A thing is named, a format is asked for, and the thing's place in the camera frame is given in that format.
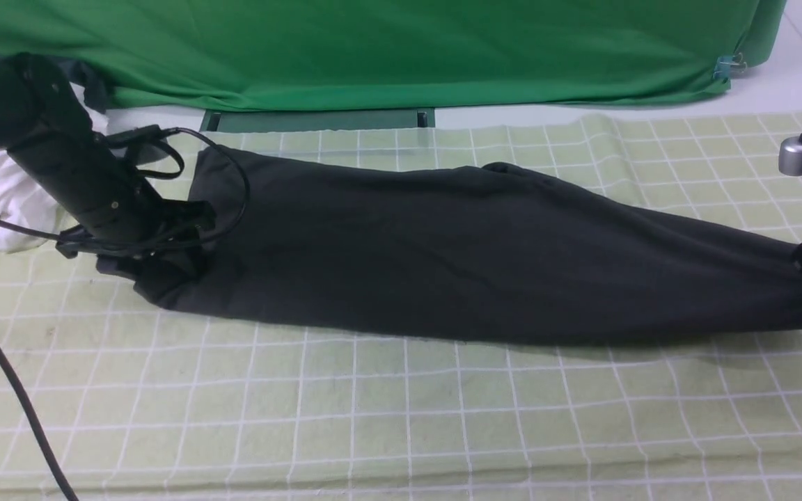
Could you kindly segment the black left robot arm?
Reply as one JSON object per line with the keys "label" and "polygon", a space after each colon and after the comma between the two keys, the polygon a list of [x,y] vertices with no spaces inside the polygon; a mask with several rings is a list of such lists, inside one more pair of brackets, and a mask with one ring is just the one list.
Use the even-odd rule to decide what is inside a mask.
{"label": "black left robot arm", "polygon": [[90,253],[109,275],[136,279],[154,269],[196,277],[201,232],[214,227],[207,202],[176,202],[138,163],[146,147],[174,156],[157,126],[103,136],[61,70],[39,55],[0,59],[0,151],[63,207],[76,226],[55,234],[64,257]]}

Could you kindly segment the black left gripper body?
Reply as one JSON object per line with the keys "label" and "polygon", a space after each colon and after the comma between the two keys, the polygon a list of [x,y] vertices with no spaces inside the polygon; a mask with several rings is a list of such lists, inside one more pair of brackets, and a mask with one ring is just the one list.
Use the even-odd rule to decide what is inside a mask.
{"label": "black left gripper body", "polygon": [[157,174],[122,163],[101,136],[44,132],[8,150],[77,222],[58,235],[58,251],[69,259],[95,255],[103,275],[197,278],[206,267],[198,238],[214,228],[210,203],[163,198],[150,184]]}

